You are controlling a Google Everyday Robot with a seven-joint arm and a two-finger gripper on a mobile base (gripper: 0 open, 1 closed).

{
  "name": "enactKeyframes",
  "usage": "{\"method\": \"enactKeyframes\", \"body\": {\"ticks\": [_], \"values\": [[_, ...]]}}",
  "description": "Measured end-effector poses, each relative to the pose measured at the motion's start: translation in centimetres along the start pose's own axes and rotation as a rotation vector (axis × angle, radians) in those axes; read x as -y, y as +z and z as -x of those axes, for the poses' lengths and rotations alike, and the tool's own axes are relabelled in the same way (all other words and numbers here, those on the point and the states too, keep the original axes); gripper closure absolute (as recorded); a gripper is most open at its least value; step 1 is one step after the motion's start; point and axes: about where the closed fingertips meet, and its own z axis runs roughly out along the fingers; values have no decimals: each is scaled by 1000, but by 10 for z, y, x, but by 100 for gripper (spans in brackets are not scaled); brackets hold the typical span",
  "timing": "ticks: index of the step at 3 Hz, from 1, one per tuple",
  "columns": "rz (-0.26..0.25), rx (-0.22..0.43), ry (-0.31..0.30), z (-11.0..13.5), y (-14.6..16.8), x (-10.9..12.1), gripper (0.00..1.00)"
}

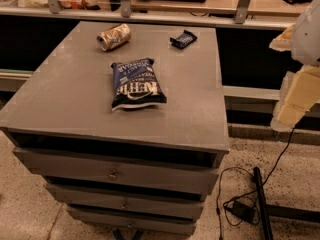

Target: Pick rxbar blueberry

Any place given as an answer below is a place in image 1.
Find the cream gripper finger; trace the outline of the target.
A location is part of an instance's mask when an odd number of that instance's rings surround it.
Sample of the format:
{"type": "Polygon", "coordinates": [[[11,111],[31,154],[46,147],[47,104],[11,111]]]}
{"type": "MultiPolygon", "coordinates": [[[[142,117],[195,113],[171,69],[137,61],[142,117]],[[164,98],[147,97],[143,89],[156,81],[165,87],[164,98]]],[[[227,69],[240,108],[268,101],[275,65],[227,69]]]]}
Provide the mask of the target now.
{"type": "Polygon", "coordinates": [[[296,72],[288,71],[280,88],[271,128],[278,132],[293,129],[302,117],[320,100],[320,67],[303,65],[296,72]]]}
{"type": "Polygon", "coordinates": [[[287,27],[280,35],[270,42],[269,47],[279,52],[290,51],[294,27],[295,25],[287,27]]]}

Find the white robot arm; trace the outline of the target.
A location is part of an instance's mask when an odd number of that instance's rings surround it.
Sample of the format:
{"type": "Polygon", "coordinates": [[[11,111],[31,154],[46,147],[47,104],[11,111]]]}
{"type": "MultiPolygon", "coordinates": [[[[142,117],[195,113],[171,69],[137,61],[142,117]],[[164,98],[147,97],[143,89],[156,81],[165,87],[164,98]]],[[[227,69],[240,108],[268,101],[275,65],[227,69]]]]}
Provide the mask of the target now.
{"type": "Polygon", "coordinates": [[[312,0],[296,23],[269,47],[290,51],[292,59],[302,64],[297,73],[284,77],[271,120],[274,130],[289,131],[320,100],[320,0],[312,0]]]}

